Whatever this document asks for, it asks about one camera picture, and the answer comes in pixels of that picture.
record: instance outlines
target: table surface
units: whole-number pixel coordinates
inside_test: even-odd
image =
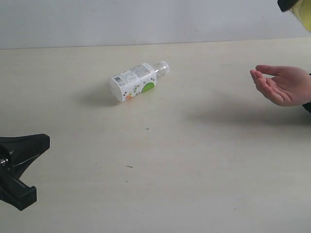
[[[1,135],[51,137],[21,177],[38,201],[0,202],[1,232],[310,232],[310,115],[249,75],[311,71],[310,51],[310,38],[0,51]],[[161,84],[116,103],[111,76],[162,60]]]

